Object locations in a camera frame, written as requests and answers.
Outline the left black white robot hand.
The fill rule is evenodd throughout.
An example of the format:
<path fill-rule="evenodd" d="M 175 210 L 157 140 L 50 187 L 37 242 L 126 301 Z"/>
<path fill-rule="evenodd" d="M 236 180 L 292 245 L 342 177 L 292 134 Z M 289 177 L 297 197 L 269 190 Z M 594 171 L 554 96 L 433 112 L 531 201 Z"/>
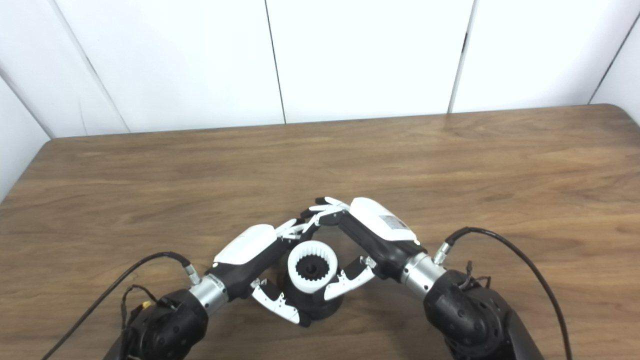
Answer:
<path fill-rule="evenodd" d="M 308 328 L 310 317 L 292 305 L 274 283 L 259 278 L 298 244 L 303 227 L 301 218 L 289 219 L 278 227 L 252 225 L 214 256 L 206 273 L 222 284 L 228 302 L 252 296 L 266 310 Z"/>

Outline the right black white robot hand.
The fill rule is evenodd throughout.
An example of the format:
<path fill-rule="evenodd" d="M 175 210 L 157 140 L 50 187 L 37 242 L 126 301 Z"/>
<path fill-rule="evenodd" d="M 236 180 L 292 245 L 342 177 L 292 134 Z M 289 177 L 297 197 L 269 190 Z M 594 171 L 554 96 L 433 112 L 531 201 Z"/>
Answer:
<path fill-rule="evenodd" d="M 392 279 L 425 298 L 446 270 L 434 263 L 418 241 L 416 233 L 395 214 L 377 201 L 355 197 L 350 204 L 325 196 L 301 212 L 308 220 L 301 233 L 301 241 L 310 240 L 322 226 L 338 226 L 365 252 L 337 274 L 322 290 L 324 300 L 357 289 L 375 276 Z"/>

